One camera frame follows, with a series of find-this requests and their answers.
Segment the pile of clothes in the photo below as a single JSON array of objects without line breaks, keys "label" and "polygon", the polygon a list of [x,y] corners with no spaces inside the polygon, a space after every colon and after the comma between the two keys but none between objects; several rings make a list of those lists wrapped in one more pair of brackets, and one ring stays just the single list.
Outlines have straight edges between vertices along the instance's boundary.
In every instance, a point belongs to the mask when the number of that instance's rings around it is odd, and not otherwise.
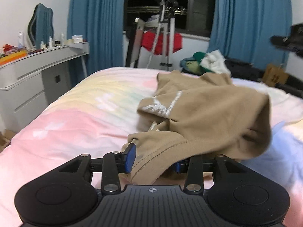
[{"label": "pile of clothes", "polygon": [[228,58],[219,50],[210,53],[196,52],[191,58],[185,58],[180,62],[183,73],[201,76],[211,72],[227,74],[230,77],[246,79],[257,82],[261,71],[254,68],[251,63],[246,63],[234,58]]}]

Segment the dark window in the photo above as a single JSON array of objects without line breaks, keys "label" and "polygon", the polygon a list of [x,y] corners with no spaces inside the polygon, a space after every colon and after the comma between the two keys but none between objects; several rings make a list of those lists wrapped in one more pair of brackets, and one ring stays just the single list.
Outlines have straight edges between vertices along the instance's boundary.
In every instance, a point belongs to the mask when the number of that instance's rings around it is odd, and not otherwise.
[{"label": "dark window", "polygon": [[[166,13],[174,13],[175,30],[210,37],[215,0],[163,0]],[[128,31],[138,17],[144,21],[160,13],[160,0],[124,0],[124,30]]]}]

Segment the white dressing table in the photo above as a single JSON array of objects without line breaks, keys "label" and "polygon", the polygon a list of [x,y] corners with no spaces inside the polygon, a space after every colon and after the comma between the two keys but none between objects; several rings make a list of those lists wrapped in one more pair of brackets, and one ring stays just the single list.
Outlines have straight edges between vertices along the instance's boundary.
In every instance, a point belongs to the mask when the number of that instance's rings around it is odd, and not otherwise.
[{"label": "white dressing table", "polygon": [[36,119],[49,105],[45,85],[56,98],[70,89],[67,62],[80,58],[86,72],[84,57],[89,43],[54,47],[16,59],[1,66],[1,118],[4,128],[19,132]]}]

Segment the red garment on stand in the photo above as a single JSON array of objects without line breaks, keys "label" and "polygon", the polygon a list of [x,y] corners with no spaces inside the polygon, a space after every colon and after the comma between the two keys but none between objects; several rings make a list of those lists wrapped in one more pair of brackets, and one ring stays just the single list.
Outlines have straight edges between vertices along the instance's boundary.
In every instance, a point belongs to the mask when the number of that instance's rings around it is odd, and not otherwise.
[{"label": "red garment on stand", "polygon": [[[142,38],[141,46],[144,47],[147,51],[151,52],[155,36],[156,36],[155,31],[145,32]],[[158,42],[154,51],[154,55],[162,55],[162,49],[163,49],[163,33],[161,32],[158,37]],[[182,49],[182,35],[180,33],[175,33],[173,52],[175,53],[181,49]]]}]

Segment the blue curtain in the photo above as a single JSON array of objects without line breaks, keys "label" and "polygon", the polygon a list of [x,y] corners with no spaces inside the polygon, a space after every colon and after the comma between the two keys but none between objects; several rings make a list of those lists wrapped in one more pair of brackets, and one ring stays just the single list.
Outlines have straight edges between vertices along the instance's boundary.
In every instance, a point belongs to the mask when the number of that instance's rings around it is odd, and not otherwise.
[{"label": "blue curtain", "polygon": [[87,75],[124,65],[123,15],[124,0],[70,0],[67,37],[88,41]]},{"label": "blue curtain", "polygon": [[261,70],[270,63],[285,66],[288,52],[270,38],[288,35],[291,25],[291,0],[215,0],[208,52],[219,50]]}]

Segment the cardboard box on floor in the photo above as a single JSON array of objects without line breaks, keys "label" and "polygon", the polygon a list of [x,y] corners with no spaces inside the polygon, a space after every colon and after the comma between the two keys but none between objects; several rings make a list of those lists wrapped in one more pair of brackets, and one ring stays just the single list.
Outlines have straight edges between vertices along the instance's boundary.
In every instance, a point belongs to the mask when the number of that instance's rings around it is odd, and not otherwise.
[{"label": "cardboard box on floor", "polygon": [[11,140],[15,137],[15,135],[15,132],[7,129],[0,133],[0,153],[3,152],[6,147],[10,146]]}]

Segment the orange tray with items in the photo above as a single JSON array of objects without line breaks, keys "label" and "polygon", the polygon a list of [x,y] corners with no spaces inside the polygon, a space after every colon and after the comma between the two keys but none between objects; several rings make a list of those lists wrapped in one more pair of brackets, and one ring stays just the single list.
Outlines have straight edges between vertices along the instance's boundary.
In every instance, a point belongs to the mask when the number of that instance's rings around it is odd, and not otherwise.
[{"label": "orange tray with items", "polygon": [[25,56],[27,56],[26,48],[20,49],[10,44],[5,44],[3,46],[3,53],[1,54],[0,65],[5,65]]}]

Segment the tan t-shirt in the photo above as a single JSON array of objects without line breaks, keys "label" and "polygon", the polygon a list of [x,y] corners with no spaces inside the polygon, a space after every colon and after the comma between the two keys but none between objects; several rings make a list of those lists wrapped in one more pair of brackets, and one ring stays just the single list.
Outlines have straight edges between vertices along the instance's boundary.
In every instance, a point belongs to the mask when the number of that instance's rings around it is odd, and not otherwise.
[{"label": "tan t-shirt", "polygon": [[236,160],[260,156],[271,141],[270,99],[236,86],[226,74],[199,78],[179,71],[157,75],[152,97],[137,112],[151,126],[130,134],[136,158],[126,179],[153,184],[171,165],[191,156],[224,154]]}]

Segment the right blue curtain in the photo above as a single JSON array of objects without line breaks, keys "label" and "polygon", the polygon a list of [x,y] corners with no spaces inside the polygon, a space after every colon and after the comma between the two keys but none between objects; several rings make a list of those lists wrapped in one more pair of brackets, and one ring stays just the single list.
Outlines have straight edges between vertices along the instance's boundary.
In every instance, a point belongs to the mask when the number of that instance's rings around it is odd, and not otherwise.
[{"label": "right blue curtain", "polygon": [[291,0],[215,0],[208,52],[219,50],[261,70],[270,63],[285,66],[288,52],[270,38],[288,35],[291,25]]}]

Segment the wavy framed mirror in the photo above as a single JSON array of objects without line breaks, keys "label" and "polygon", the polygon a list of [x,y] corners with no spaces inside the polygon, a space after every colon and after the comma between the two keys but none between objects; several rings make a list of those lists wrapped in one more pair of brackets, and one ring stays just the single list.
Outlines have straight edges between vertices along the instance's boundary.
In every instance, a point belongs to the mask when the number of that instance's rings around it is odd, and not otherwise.
[{"label": "wavy framed mirror", "polygon": [[31,45],[40,49],[41,41],[49,42],[49,37],[54,37],[53,10],[39,3],[34,8],[33,15],[27,28]]}]

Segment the white spray bottle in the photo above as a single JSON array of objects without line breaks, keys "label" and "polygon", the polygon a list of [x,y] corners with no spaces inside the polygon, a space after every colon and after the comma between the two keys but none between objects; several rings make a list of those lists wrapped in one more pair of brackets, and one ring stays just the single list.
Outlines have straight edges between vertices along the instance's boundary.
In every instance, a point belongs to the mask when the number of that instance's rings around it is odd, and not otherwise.
[{"label": "white spray bottle", "polygon": [[22,49],[25,47],[24,33],[20,31],[18,34],[18,48]]}]

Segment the left blue curtain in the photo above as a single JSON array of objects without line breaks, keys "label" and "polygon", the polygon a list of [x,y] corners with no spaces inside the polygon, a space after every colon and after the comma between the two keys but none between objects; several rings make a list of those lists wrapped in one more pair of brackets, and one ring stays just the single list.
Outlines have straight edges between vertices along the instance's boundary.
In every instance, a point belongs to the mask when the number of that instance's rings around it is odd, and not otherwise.
[{"label": "left blue curtain", "polygon": [[70,0],[67,37],[88,41],[87,75],[124,65],[123,15],[124,0]]}]

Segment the garment steamer stand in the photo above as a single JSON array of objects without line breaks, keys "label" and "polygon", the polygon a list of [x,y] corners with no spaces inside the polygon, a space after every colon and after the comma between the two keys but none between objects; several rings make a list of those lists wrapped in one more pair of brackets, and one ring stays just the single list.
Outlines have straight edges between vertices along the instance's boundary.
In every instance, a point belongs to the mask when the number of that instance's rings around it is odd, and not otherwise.
[{"label": "garment steamer stand", "polygon": [[138,68],[139,58],[141,53],[141,42],[145,32],[156,30],[156,36],[152,45],[151,52],[146,63],[148,69],[151,64],[152,57],[158,42],[160,33],[163,33],[163,49],[160,59],[160,67],[162,70],[169,70],[172,66],[172,55],[175,36],[175,15],[181,13],[183,10],[179,8],[176,0],[156,0],[159,4],[159,14],[155,15],[148,22],[140,18],[136,18],[133,26],[129,30],[129,41],[125,60],[126,67]]}]

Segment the pastel tie-dye bed cover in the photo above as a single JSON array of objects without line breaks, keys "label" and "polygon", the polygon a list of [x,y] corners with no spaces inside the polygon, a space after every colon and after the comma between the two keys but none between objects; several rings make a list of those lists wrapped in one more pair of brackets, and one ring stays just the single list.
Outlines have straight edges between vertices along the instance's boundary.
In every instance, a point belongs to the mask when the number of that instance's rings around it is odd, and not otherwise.
[{"label": "pastel tie-dye bed cover", "polygon": [[[17,133],[1,153],[1,226],[21,225],[14,196],[27,182],[80,154],[99,158],[118,151],[129,134],[148,130],[137,106],[156,91],[157,75],[122,67],[96,72]],[[302,226],[302,99],[249,80],[233,83],[270,96],[272,144],[245,165],[287,189],[284,224]]]}]

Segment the brown paper bag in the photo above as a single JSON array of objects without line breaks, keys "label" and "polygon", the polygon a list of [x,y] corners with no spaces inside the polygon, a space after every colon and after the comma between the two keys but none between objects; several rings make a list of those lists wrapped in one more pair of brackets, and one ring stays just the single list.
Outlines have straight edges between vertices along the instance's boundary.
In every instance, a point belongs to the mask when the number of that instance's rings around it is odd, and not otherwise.
[{"label": "brown paper bag", "polygon": [[277,67],[273,64],[268,64],[262,81],[269,87],[275,87],[277,84],[285,84],[288,78],[288,73],[281,66]]}]

